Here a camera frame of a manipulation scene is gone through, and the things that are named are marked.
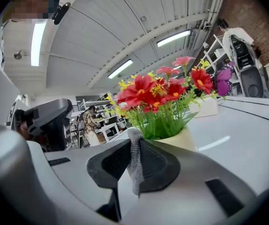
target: table surface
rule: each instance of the table surface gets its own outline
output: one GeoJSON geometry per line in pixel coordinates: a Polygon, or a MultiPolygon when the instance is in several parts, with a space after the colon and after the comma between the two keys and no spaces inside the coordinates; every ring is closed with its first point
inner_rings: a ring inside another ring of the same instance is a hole
{"type": "MultiPolygon", "coordinates": [[[[200,153],[260,194],[269,188],[269,99],[226,99],[217,100],[217,115],[194,118],[188,127],[200,153]]],[[[126,131],[114,140],[127,139],[126,131]]]]}

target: butterfly decoration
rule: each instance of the butterfly decoration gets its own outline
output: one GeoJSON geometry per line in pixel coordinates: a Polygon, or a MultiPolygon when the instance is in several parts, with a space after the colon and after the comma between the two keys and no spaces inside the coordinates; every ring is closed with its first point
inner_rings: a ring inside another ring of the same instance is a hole
{"type": "Polygon", "coordinates": [[[227,96],[232,90],[230,79],[234,71],[234,62],[223,64],[215,72],[215,88],[219,96],[227,96]]]}

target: red brick wall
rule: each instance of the red brick wall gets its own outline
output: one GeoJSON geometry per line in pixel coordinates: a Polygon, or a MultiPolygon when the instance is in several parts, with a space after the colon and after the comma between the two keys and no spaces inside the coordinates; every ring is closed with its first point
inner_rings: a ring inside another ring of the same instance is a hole
{"type": "MultiPolygon", "coordinates": [[[[259,46],[262,64],[269,62],[269,14],[258,0],[224,0],[218,18],[224,18],[231,28],[243,28],[259,46]]],[[[222,35],[216,24],[206,41],[209,45],[214,41],[212,34],[222,35]]],[[[196,63],[203,55],[202,50],[196,63]]]]}

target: flower pot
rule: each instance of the flower pot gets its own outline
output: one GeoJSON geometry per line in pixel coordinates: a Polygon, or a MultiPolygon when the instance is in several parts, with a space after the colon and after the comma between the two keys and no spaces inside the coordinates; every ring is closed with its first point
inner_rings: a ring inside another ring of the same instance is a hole
{"type": "Polygon", "coordinates": [[[201,99],[196,100],[199,104],[190,103],[189,109],[191,113],[198,112],[195,116],[195,118],[199,117],[207,117],[218,114],[218,104],[215,99],[212,97],[205,97],[204,101],[201,99]]]}
{"type": "Polygon", "coordinates": [[[163,142],[169,145],[173,145],[179,148],[188,149],[191,151],[197,151],[192,134],[190,130],[185,126],[178,134],[173,137],[156,140],[158,142],[163,142]]]}

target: fluorescent light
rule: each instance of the fluorescent light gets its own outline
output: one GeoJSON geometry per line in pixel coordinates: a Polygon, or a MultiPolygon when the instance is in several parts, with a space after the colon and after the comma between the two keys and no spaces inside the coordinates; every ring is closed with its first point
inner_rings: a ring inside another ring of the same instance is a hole
{"type": "Polygon", "coordinates": [[[129,59],[128,61],[126,61],[126,63],[124,63],[121,67],[119,67],[111,75],[109,75],[108,78],[110,79],[114,78],[117,74],[119,74],[121,71],[123,71],[125,68],[127,68],[131,64],[133,64],[133,61],[129,59]]]}
{"type": "Polygon", "coordinates": [[[187,35],[190,35],[190,33],[191,33],[191,30],[185,30],[183,32],[176,33],[176,34],[174,34],[172,36],[166,37],[165,39],[157,42],[157,46],[161,47],[162,45],[165,45],[165,44],[167,44],[169,42],[172,42],[172,41],[174,41],[174,40],[176,40],[178,38],[182,38],[182,37],[185,37],[187,35]]]}
{"type": "Polygon", "coordinates": [[[42,43],[42,38],[43,38],[43,33],[46,26],[46,22],[36,23],[35,28],[33,30],[33,34],[32,34],[30,60],[31,60],[31,65],[35,67],[39,66],[41,43],[42,43]]]}

